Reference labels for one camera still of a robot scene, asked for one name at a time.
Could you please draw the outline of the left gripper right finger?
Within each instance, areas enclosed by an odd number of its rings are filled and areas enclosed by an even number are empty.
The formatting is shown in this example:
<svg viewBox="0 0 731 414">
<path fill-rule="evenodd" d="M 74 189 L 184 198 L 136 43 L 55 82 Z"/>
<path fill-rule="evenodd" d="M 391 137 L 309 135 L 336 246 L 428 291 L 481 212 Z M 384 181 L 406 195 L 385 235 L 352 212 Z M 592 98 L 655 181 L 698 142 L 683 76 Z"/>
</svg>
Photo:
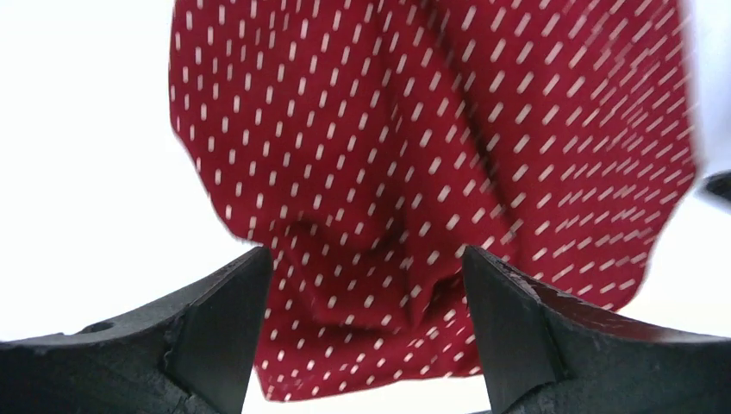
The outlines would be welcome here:
<svg viewBox="0 0 731 414">
<path fill-rule="evenodd" d="M 623 317 L 481 248 L 462 262 L 493 412 L 729 412 L 728 338 Z"/>
</svg>

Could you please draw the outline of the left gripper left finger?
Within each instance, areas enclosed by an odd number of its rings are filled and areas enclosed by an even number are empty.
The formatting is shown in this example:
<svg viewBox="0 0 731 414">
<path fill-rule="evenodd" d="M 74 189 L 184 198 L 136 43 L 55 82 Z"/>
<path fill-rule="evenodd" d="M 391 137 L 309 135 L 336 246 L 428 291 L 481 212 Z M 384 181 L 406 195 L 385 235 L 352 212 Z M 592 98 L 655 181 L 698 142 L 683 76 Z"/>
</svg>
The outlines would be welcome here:
<svg viewBox="0 0 731 414">
<path fill-rule="evenodd" d="M 254 248 L 163 298 L 1 346 L 4 413 L 239 413 L 272 279 Z"/>
</svg>

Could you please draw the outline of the red polka dot skirt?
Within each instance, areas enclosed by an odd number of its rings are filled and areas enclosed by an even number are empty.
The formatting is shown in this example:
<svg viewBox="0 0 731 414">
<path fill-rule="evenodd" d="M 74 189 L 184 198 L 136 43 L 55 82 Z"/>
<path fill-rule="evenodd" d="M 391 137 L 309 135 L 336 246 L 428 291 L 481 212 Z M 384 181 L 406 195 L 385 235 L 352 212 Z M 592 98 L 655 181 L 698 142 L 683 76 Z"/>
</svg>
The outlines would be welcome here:
<svg viewBox="0 0 731 414">
<path fill-rule="evenodd" d="M 480 373 L 480 246 L 605 309 L 693 182 L 677 1 L 178 1 L 172 126 L 269 247 L 290 402 Z"/>
</svg>

